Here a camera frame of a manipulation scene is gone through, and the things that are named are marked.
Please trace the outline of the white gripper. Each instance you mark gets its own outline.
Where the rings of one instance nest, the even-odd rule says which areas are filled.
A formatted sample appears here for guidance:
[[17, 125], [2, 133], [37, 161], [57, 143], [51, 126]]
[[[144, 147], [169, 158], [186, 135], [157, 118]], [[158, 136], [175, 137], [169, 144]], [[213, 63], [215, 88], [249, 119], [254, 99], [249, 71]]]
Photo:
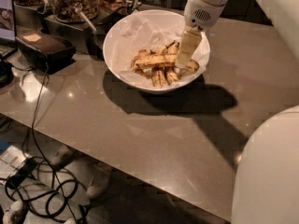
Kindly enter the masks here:
[[209, 30], [217, 22], [223, 10], [224, 5], [211, 5], [204, 0], [187, 0], [184, 8], [185, 29], [179, 43], [176, 67], [186, 67], [202, 41], [200, 31]]

